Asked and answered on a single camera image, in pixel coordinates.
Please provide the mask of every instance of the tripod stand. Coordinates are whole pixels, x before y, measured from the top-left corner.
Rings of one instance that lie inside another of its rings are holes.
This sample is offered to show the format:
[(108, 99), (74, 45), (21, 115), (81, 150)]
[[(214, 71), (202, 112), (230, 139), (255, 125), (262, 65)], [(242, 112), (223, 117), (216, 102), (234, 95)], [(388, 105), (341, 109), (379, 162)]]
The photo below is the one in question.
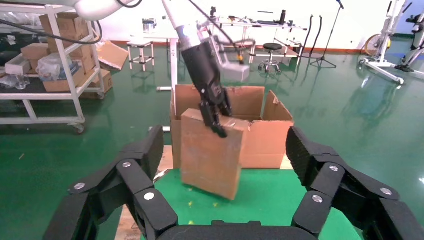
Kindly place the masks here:
[[(331, 29), (330, 37), (328, 38), (327, 46), (325, 47), (324, 54), (322, 55), (322, 57), (318, 58), (316, 61), (311, 63), (311, 65), (314, 66), (314, 67), (317, 67), (319, 69), (320, 68), (324, 68), (324, 69), (335, 69), (335, 68), (337, 68), (337, 66), (335, 64), (326, 60), (326, 53), (327, 53), (327, 49), (329, 48), (330, 40), (331, 40), (331, 37), (333, 35), (334, 27), (336, 26), (337, 18), (339, 18), (339, 13), (340, 13), (341, 9), (342, 9), (342, 6), (340, 5), (340, 7), (338, 8), (337, 16), (335, 17), (335, 20), (334, 20), (334, 25), (332, 26), (332, 29)], [(331, 66), (323, 67), (322, 66), (323, 62), (326, 62), (326, 63), (330, 64)]]

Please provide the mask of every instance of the cable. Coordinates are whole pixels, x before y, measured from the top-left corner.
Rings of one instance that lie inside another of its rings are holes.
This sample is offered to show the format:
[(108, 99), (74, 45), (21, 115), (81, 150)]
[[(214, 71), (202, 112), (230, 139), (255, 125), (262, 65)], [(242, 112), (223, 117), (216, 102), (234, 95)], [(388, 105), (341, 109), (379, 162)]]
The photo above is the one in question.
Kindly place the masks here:
[[(231, 39), (230, 36), (228, 36), (228, 34), (222, 29), (220, 28), (220, 26), (218, 26), (218, 24), (216, 22), (214, 22), (212, 20), (212, 18), (210, 18), (196, 3), (194, 3), (192, 0), (188, 0), (201, 14), (203, 14), (203, 16), (205, 16), (207, 18), (208, 21), (210, 21), (215, 27), (217, 27), (219, 29), (219, 31), (224, 34), (224, 36), (228, 39), (229, 43), (235, 48), (238, 49), (236, 43), (234, 43), (234, 41)], [(242, 56), (242, 51), (240, 50), (237, 53), (237, 59), (238, 61), (243, 64), (243, 56)]]
[(103, 37), (102, 26), (100, 25), (99, 21), (96, 21), (96, 23), (98, 25), (98, 30), (99, 30), (99, 36), (98, 36), (97, 40), (95, 40), (95, 41), (77, 41), (77, 40), (72, 40), (72, 39), (68, 39), (68, 38), (65, 38), (65, 37), (61, 37), (61, 36), (56, 36), (56, 35), (53, 35), (53, 34), (50, 34), (50, 33), (47, 33), (47, 32), (34, 30), (34, 29), (26, 27), (26, 26), (22, 26), (22, 25), (19, 25), (19, 24), (10, 22), (10, 21), (5, 21), (5, 20), (0, 19), (0, 24), (6, 24), (6, 25), (9, 25), (9, 26), (15, 27), (17, 29), (22, 29), (22, 30), (25, 30), (25, 31), (28, 31), (28, 32), (31, 32), (31, 33), (34, 33), (34, 34), (37, 34), (37, 35), (44, 36), (44, 37), (59, 39), (59, 40), (62, 40), (62, 41), (70, 42), (70, 43), (73, 43), (73, 44), (81, 44), (81, 45), (92, 45), (92, 44), (96, 44), (96, 43), (98, 43), (102, 40), (102, 37)]
[(138, 5), (140, 5), (143, 0), (139, 0), (136, 4), (134, 5), (127, 5), (125, 3), (123, 3), (121, 0), (116, 0), (122, 7), (127, 8), (127, 9), (133, 9), (135, 7), (137, 7)]

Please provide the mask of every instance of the caster wheel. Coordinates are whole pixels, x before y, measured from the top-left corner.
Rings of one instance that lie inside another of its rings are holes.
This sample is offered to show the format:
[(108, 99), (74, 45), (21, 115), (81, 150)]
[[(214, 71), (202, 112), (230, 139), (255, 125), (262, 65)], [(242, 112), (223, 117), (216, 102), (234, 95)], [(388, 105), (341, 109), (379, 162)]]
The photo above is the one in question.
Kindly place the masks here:
[(81, 135), (84, 133), (85, 127), (82, 124), (77, 124), (73, 126), (76, 130), (76, 134)]
[(99, 93), (97, 93), (97, 98), (100, 99), (100, 100), (103, 100), (103, 99), (105, 99), (105, 94), (103, 92), (99, 92)]

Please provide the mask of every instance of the green table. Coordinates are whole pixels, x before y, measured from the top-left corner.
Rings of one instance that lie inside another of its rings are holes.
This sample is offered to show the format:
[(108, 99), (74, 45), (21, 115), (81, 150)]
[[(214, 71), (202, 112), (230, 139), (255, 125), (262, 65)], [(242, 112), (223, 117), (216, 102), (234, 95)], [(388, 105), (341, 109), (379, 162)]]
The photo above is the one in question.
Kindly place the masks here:
[[(290, 226), (306, 193), (293, 170), (280, 169), (244, 169), (233, 201), (182, 184), (179, 169), (171, 170), (155, 186), (177, 213), (180, 225), (210, 225), (212, 220), (222, 220)], [(361, 238), (346, 217), (333, 208), (319, 239)]]

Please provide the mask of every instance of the round stool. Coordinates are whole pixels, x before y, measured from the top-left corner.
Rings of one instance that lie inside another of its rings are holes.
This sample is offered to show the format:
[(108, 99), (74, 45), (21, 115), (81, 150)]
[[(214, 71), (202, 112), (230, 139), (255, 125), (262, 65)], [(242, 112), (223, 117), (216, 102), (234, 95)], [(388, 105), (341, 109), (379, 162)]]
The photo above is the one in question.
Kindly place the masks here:
[(262, 63), (259, 64), (258, 69), (262, 70), (262, 67), (265, 67), (265, 72), (269, 73), (270, 70), (268, 69), (268, 67), (273, 66), (273, 67), (275, 67), (277, 72), (281, 73), (280, 67), (279, 67), (279, 62), (273, 60), (273, 54), (274, 54), (274, 51), (282, 49), (283, 46), (278, 44), (278, 43), (265, 43), (263, 45), (263, 48), (266, 49), (266, 50), (269, 50), (269, 59), (263, 60)]

